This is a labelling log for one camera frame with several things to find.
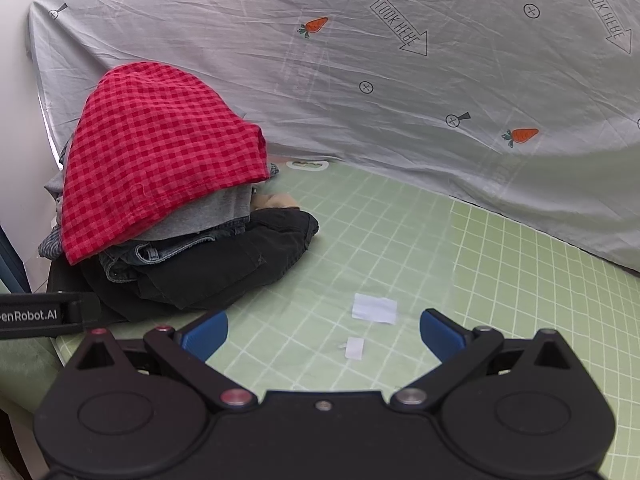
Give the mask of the grey sweatshirt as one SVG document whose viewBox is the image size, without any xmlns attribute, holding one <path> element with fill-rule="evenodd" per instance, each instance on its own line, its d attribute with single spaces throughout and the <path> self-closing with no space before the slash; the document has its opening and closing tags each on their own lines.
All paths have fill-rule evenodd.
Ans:
<svg viewBox="0 0 640 480">
<path fill-rule="evenodd" d="M 194 200 L 138 235 L 137 240 L 168 240 L 243 219 L 250 214 L 250 198 L 254 188 L 254 184 L 243 184 Z"/>
</svg>

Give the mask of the grey carrot print sheet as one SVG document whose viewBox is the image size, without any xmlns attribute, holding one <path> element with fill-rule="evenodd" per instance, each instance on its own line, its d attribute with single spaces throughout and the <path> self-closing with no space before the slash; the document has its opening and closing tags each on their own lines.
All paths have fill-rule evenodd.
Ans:
<svg viewBox="0 0 640 480">
<path fill-rule="evenodd" d="M 34 0 L 57 148 L 120 64 L 189 72 L 333 158 L 639 265 L 639 0 Z"/>
</svg>

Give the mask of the small white paper label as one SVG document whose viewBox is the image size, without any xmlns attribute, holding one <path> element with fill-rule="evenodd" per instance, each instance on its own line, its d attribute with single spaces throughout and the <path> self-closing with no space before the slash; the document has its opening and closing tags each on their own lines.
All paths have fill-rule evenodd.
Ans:
<svg viewBox="0 0 640 480">
<path fill-rule="evenodd" d="M 345 359 L 349 361 L 361 361 L 363 357 L 364 339 L 349 337 L 345 344 Z"/>
</svg>

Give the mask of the black jacket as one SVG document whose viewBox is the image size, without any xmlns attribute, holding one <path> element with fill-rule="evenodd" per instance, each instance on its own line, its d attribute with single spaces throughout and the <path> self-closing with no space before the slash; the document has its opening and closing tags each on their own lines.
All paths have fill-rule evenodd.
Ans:
<svg viewBox="0 0 640 480">
<path fill-rule="evenodd" d="M 261 209 L 238 235 L 199 242 L 167 261 L 134 269 L 134 279 L 114 283 L 98 257 L 71 266 L 51 263 L 48 292 L 93 292 L 100 321 L 140 323 L 163 316 L 224 310 L 254 290 L 283 278 L 319 231 L 312 214 L 296 208 Z"/>
</svg>

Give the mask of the large white paper label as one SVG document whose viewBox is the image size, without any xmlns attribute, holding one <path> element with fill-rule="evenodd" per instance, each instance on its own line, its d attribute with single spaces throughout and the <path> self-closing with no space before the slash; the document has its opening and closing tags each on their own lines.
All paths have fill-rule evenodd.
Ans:
<svg viewBox="0 0 640 480">
<path fill-rule="evenodd" d="M 356 294 L 352 303 L 352 317 L 360 321 L 395 325 L 397 302 L 383 297 Z"/>
</svg>

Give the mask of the green grid mat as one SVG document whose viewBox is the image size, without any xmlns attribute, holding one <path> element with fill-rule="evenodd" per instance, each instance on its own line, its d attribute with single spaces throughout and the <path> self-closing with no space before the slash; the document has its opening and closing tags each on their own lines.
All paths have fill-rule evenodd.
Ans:
<svg viewBox="0 0 640 480">
<path fill-rule="evenodd" d="M 638 477 L 638 278 L 518 222 L 341 164 L 282 165 L 268 191 L 291 194 L 320 230 L 281 281 L 230 308 L 212 367 L 257 393 L 389 393 L 437 363 L 419 335 L 426 308 L 508 337 L 552 327 L 615 413 L 603 473 Z M 395 300 L 396 324 L 353 318 L 356 294 Z M 349 337 L 364 339 L 361 361 L 345 359 Z"/>
</svg>

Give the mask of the red checkered shorts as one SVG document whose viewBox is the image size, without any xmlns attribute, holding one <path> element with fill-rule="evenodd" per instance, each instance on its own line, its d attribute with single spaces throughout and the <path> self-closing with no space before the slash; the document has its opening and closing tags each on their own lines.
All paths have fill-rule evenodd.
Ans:
<svg viewBox="0 0 640 480">
<path fill-rule="evenodd" d="M 67 150 L 61 218 L 76 264 L 179 208 L 267 180 L 266 140 L 201 79 L 157 62 L 109 70 Z"/>
</svg>

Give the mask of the beige garment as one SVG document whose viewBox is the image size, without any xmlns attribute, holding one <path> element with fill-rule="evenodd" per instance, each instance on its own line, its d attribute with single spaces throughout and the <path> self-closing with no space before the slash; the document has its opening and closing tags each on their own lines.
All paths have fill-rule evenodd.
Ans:
<svg viewBox="0 0 640 480">
<path fill-rule="evenodd" d="M 250 206 L 253 210 L 268 208 L 299 208 L 299 204 L 288 193 L 259 194 L 252 196 Z"/>
</svg>

